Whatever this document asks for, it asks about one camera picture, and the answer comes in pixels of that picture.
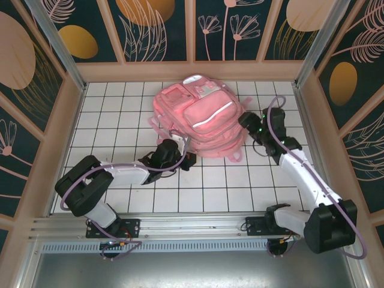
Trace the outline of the aluminium side rail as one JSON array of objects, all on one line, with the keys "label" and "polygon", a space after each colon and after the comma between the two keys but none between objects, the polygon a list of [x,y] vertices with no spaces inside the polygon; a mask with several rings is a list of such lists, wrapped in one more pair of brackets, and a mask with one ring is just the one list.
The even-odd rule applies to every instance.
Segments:
[{"label": "aluminium side rail", "polygon": [[89,84],[84,87],[64,88],[56,101],[47,126],[49,142],[49,163],[52,176],[49,178],[49,195],[44,208],[44,217],[49,217],[55,208],[57,192],[55,185],[63,176],[71,150],[74,133]]},{"label": "aluminium side rail", "polygon": [[329,177],[326,168],[323,165],[322,152],[320,150],[319,141],[317,139],[317,134],[314,130],[314,124],[311,120],[309,109],[305,103],[305,98],[303,93],[295,85],[293,86],[293,93],[298,105],[298,110],[302,119],[304,132],[307,138],[308,147],[311,154],[311,159],[313,161],[313,166],[322,179],[331,187],[329,184]]}]

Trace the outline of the aluminium corner post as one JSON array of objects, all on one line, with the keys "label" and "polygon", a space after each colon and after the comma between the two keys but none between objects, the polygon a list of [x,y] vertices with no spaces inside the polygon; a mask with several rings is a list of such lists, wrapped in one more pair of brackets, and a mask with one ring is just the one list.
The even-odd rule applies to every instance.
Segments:
[{"label": "aluminium corner post", "polygon": [[85,82],[56,27],[56,24],[64,24],[74,13],[76,10],[74,0],[24,0],[24,2],[76,86],[83,92]]},{"label": "aluminium corner post", "polygon": [[340,20],[343,18],[349,4],[350,0],[336,0],[336,2],[333,4],[329,14],[327,15],[327,18],[325,19],[324,24],[317,33],[314,42],[304,59],[298,75],[292,82],[292,88],[294,90],[300,89],[307,80],[317,60],[320,58],[320,55],[330,41]]}]

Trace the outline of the grey metal panel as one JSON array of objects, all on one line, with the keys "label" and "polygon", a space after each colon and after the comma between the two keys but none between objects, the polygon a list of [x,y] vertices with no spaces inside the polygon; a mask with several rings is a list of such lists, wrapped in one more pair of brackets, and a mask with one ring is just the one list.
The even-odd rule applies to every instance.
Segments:
[{"label": "grey metal panel", "polygon": [[367,288],[338,253],[298,247],[273,258],[263,251],[133,253],[104,261],[96,254],[44,254],[22,288]]}]

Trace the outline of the aluminium mounting rail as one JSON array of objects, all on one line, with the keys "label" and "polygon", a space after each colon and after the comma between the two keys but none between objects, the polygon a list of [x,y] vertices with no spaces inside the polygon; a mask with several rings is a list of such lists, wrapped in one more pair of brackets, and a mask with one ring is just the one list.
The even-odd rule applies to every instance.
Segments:
[{"label": "aluminium mounting rail", "polygon": [[[246,217],[262,217],[262,212],[170,212],[121,213],[121,218],[140,220],[140,241],[200,239],[242,239]],[[28,232],[30,241],[87,241],[86,219],[70,213],[35,218]]]}]

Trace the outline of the pink backpack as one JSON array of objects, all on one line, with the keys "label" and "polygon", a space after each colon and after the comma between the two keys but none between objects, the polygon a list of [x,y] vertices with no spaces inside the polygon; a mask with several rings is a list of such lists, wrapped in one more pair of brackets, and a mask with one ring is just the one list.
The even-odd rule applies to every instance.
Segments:
[{"label": "pink backpack", "polygon": [[188,151],[202,158],[239,163],[247,138],[239,118],[251,101],[239,101],[224,82],[197,74],[154,96],[148,124],[161,139],[187,137]]}]

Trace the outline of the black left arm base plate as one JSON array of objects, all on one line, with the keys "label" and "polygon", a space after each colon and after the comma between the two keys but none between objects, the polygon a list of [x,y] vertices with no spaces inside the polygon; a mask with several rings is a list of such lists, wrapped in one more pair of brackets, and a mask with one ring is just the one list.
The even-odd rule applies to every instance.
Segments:
[{"label": "black left arm base plate", "polygon": [[[110,226],[103,228],[105,232],[116,238],[138,238],[140,232],[140,219],[116,219]],[[107,238],[92,221],[86,221],[86,234],[88,239]]]}]

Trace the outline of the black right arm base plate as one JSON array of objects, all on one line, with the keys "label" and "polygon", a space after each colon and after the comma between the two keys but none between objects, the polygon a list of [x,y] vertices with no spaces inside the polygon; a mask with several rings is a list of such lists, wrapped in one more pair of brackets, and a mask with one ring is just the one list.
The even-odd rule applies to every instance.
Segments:
[{"label": "black right arm base plate", "polygon": [[267,226],[264,217],[246,217],[245,226],[248,236],[275,236],[280,234],[278,230],[270,229]]}]

